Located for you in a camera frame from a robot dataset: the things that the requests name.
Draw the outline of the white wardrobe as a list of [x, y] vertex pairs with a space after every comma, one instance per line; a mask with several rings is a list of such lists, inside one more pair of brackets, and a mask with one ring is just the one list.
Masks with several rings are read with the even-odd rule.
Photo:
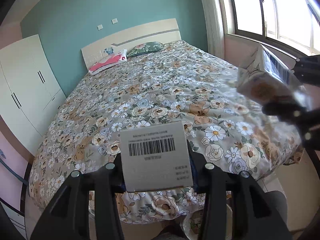
[[65, 100], [39, 35], [1, 49], [1, 117], [32, 155]]

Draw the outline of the small white barcode box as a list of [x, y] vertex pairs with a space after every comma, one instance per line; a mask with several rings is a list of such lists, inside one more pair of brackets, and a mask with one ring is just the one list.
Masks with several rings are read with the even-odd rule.
[[120, 132], [120, 154], [127, 192], [193, 186], [182, 122]]

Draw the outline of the cream wooden headboard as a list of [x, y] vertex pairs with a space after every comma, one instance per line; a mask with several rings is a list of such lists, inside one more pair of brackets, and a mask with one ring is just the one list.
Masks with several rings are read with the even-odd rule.
[[117, 53], [122, 49], [130, 51], [146, 42], [166, 44], [181, 39], [180, 29], [175, 18], [137, 25], [101, 38], [81, 49], [86, 68], [107, 56], [105, 49], [113, 48]]

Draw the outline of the milk carton box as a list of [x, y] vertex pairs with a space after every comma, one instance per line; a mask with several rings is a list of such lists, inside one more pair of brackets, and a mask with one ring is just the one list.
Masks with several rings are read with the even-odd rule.
[[297, 103], [290, 69], [261, 44], [240, 64], [236, 89], [262, 106], [269, 102]]

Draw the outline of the white trash bin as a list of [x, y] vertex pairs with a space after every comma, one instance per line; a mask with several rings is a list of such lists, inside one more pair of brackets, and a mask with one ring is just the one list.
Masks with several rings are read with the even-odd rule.
[[[225, 239], [232, 239], [232, 218], [233, 212], [231, 207], [227, 204], [227, 223], [226, 223], [226, 237]], [[202, 223], [203, 210], [186, 215], [180, 222], [180, 227], [187, 239], [196, 240], [200, 233]]]

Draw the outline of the green floral pillow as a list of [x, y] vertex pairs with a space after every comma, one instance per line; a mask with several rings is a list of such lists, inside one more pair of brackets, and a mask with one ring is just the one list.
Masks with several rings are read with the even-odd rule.
[[163, 44], [161, 42], [146, 42], [133, 47], [127, 57], [134, 57], [148, 53], [158, 52], [163, 49]]

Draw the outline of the white curtain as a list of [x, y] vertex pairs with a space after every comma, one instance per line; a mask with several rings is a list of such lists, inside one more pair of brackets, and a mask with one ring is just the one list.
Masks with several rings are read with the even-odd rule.
[[225, 38], [235, 33], [235, 20], [231, 0], [201, 0], [206, 23], [208, 52], [225, 58]]

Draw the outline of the window with dark frame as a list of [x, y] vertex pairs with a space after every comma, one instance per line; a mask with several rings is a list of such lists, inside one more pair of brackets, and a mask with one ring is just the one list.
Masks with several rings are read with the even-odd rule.
[[236, 35], [292, 55], [319, 54], [316, 0], [231, 0]]

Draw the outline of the pink white pillow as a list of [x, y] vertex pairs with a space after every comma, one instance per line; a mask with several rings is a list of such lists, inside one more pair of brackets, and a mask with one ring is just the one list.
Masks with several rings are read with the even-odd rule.
[[127, 61], [127, 50], [122, 49], [117, 53], [112, 53], [94, 63], [88, 70], [89, 74], [96, 75], [108, 68], [114, 67]]

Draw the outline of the floral bed quilt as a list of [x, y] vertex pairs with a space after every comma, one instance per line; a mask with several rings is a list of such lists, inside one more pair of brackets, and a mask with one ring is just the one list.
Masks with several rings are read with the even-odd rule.
[[236, 91], [238, 69], [185, 41], [87, 74], [48, 127], [29, 179], [44, 209], [68, 175], [93, 172], [121, 152], [125, 129], [181, 121], [194, 151], [226, 172], [260, 179], [297, 152], [295, 127]]

